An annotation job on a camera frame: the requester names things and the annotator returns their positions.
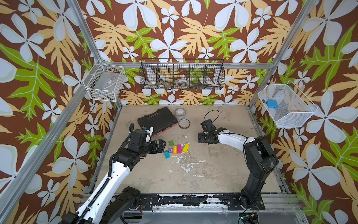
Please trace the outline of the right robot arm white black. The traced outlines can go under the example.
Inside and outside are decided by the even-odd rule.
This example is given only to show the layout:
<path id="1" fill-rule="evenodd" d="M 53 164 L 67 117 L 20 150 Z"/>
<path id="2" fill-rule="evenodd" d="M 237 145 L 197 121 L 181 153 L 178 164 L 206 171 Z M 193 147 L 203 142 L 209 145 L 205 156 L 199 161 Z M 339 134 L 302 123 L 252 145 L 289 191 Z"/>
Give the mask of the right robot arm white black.
<path id="1" fill-rule="evenodd" d="M 222 127 L 216 128 L 210 119 L 200 125 L 203 131 L 198 134 L 199 143 L 224 144 L 243 152 L 250 174 L 241 190 L 240 206 L 245 210 L 255 207 L 267 177 L 278 165 L 278 158 L 267 139 L 263 136 L 247 137 Z"/>

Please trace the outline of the yellow block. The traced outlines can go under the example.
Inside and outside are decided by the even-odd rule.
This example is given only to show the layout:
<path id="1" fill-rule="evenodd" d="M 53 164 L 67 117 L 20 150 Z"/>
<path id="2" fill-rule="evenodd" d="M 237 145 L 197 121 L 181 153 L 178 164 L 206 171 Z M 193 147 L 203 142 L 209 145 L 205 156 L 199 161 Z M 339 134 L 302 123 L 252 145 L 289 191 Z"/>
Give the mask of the yellow block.
<path id="1" fill-rule="evenodd" d="M 183 147 L 183 149 L 182 149 L 182 152 L 183 152 L 183 153 L 187 153 L 188 150 L 189 150 L 189 148 L 190 148 L 190 145 L 189 145 L 189 144 L 185 144 L 184 147 Z"/>

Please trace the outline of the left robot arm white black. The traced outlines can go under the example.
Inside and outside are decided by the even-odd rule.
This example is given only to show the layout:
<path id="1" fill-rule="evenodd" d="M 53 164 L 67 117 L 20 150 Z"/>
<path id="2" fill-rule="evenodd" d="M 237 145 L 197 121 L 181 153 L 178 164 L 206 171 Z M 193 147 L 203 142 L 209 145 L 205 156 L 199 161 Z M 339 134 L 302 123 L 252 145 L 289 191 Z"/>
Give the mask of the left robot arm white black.
<path id="1" fill-rule="evenodd" d="M 117 152 L 111 155 L 107 175 L 78 208 L 75 213 L 67 213 L 64 224 L 112 224 L 123 218 L 123 213 L 139 206 L 140 191 L 127 187 L 115 201 L 111 201 L 121 183 L 133 170 L 134 166 L 148 154 L 164 151 L 166 142 L 152 140 L 154 127 L 147 126 L 134 129 L 131 124 L 129 134 Z"/>

